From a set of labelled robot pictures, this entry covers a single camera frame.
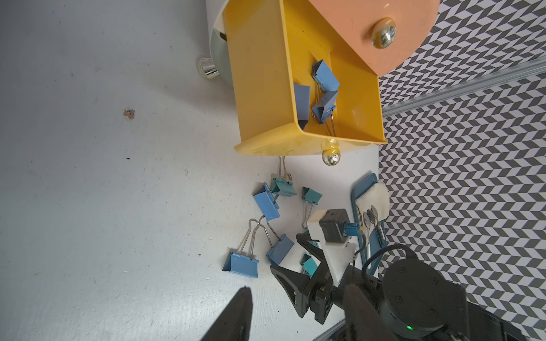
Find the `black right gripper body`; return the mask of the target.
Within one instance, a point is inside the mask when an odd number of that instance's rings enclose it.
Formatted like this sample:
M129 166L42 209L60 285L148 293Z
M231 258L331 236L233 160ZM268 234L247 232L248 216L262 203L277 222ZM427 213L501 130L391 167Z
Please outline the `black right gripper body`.
M418 259L393 263L381 280L354 267L348 267L338 286L334 286L329 270L328 277L317 276L314 317L320 323L325 322L333 306L344 311L345 288L355 284L398 340L469 339L466 291ZM346 340L346 316L334 338Z

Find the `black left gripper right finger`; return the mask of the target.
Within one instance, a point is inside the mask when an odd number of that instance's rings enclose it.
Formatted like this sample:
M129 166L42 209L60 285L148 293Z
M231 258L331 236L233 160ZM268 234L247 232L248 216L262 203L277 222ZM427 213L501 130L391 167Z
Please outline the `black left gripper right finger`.
M343 308L346 340L398 340L357 285L351 284L345 288Z

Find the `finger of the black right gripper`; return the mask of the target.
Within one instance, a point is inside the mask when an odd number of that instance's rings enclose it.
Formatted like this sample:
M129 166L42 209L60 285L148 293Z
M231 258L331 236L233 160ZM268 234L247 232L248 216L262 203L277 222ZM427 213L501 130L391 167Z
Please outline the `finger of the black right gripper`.
M270 270L288 295L300 318L303 318L308 310L313 313L317 311L315 298L318 288L318 276L316 274L309 277L274 264L270 266Z
M319 242L313 240L309 232L299 233L296 238L298 244L307 252L306 254L311 255L318 265L318 269L314 275L318 274L319 277L328 277L328 264L324 251L319 247Z

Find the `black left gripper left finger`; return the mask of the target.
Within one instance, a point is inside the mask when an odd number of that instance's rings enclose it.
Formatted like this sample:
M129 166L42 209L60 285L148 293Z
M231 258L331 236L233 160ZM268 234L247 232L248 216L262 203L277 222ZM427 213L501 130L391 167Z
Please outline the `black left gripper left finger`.
M216 321L201 338L202 341L247 341L253 314L251 288L240 288Z

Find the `yellow drawer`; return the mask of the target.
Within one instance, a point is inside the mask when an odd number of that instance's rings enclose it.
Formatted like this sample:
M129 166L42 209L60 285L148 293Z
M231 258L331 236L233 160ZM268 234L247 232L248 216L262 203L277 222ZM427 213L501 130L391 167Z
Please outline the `yellow drawer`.
M378 77L309 1L230 1L223 12L241 142L251 156L310 156L386 142ZM312 66L340 82L334 128L297 119L296 85L318 100Z

